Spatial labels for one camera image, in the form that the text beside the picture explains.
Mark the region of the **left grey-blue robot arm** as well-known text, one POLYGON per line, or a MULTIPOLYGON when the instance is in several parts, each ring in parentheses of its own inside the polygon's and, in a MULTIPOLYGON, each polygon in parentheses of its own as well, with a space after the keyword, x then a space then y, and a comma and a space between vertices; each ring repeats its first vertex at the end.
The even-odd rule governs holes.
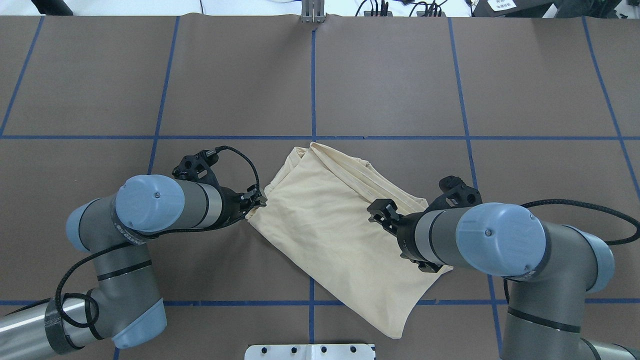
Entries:
POLYGON ((223 145, 186 155, 170 177, 136 175, 115 194, 75 209, 66 236, 87 256, 62 276, 53 296, 2 317, 1 358, 46 360, 104 339, 128 349, 160 335, 167 318, 148 243, 226 228, 266 205, 253 162, 246 191, 218 182, 212 167, 221 152, 233 150, 223 145))

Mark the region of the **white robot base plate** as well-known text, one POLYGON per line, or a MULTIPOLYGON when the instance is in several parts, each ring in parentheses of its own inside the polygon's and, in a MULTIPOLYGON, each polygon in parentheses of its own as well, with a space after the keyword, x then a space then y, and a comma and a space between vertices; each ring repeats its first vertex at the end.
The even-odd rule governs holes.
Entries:
POLYGON ((247 348, 245 360, 375 360, 374 344, 256 344, 247 348))

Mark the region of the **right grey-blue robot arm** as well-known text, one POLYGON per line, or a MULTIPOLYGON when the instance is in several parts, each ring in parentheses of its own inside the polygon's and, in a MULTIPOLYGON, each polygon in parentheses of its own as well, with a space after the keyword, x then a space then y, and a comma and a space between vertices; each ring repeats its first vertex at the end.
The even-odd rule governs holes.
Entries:
POLYGON ((426 210, 400 214, 389 198, 367 208, 369 221, 393 235, 401 257, 422 272, 445 265, 503 278, 508 300, 501 360, 637 360, 637 348, 590 341, 582 335, 588 294, 605 289, 615 273, 611 246, 639 232, 604 241, 571 225, 542 221, 532 207, 567 205, 613 215, 635 228, 637 219, 595 203, 543 199, 517 205, 482 201, 461 178, 439 181, 441 196, 426 210))

